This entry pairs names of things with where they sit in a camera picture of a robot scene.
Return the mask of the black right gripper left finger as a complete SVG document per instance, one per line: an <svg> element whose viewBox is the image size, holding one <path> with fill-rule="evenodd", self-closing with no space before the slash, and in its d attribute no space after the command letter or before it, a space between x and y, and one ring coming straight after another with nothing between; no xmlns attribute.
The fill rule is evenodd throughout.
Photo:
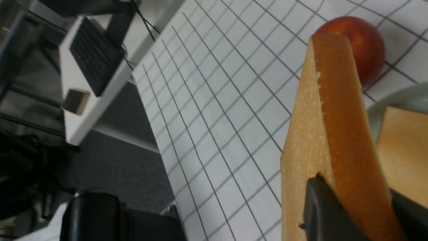
<svg viewBox="0 0 428 241"><path fill-rule="evenodd" d="M303 222L308 241L368 241L357 229L338 198L319 176L306 182Z"/></svg>

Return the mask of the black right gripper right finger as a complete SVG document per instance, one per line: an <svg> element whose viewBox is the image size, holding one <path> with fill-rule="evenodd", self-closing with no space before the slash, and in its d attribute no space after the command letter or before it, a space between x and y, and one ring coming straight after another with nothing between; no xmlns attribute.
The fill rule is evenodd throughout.
<svg viewBox="0 0 428 241"><path fill-rule="evenodd" d="M428 240L428 209L390 189L392 204L400 225L409 241Z"/></svg>

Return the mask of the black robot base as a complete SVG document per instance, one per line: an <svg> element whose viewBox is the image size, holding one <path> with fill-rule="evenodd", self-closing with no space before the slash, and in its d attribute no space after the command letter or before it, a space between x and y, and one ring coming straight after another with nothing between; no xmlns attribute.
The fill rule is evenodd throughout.
<svg viewBox="0 0 428 241"><path fill-rule="evenodd" d="M86 192L67 205L61 241L186 241L176 206L163 215L133 210L115 195Z"/></svg>

